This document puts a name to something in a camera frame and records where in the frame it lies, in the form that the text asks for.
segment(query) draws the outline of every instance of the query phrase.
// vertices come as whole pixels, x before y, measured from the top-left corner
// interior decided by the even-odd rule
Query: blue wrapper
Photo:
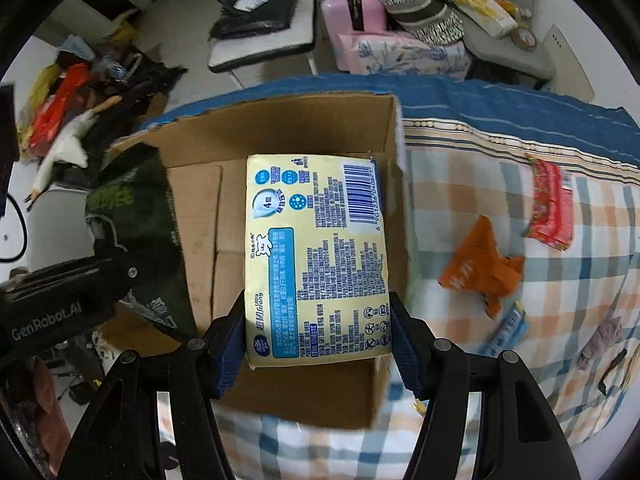
[[[503,350],[511,350],[516,346],[529,328],[527,314],[519,301],[513,303],[504,316],[494,336],[479,350],[480,355],[497,357]]]

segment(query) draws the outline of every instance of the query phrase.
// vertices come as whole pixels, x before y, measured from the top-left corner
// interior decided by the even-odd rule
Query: cable
[[[17,262],[21,257],[24,256],[24,253],[27,251],[27,224],[24,222],[24,216],[22,215],[22,211],[20,210],[20,206],[15,201],[15,198],[7,193],[6,197],[9,199],[14,205],[15,213],[18,215],[18,219],[20,220],[20,225],[22,226],[22,249],[18,253],[17,256],[13,258],[0,258],[0,264],[12,264]]]

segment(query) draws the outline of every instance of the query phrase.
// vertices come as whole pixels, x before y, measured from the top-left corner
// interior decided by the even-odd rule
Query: yellow tissue package
[[[244,308],[252,367],[391,352],[381,200],[371,159],[248,158]]]

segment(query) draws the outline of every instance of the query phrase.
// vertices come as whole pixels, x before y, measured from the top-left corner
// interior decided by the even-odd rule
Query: pink box
[[[321,0],[320,8],[334,48],[335,62],[344,72],[349,69],[338,34],[386,30],[385,6],[380,0]]]

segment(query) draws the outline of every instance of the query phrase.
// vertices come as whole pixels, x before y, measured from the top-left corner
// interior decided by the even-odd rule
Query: plaid blanket
[[[624,110],[446,78],[323,75],[292,78],[172,110],[157,122],[239,100],[318,91],[392,92],[402,105],[408,150],[408,217],[412,249],[412,315],[436,336],[474,351],[499,320],[480,298],[444,290],[436,279],[479,214],[488,216],[500,252],[524,254],[519,299],[530,327],[515,350],[529,366],[572,446],[597,433],[623,397],[625,364],[596,388],[622,348],[638,346],[640,266],[636,205],[640,203],[640,132]],[[523,238],[532,212],[532,174],[524,154],[561,164],[572,174],[574,241],[564,253]],[[597,324],[620,316],[621,340],[585,372],[575,361]],[[400,479],[421,416],[392,373],[374,428],[308,428],[270,416],[215,406],[225,450],[242,479]],[[471,395],[459,478],[475,458],[479,396]]]

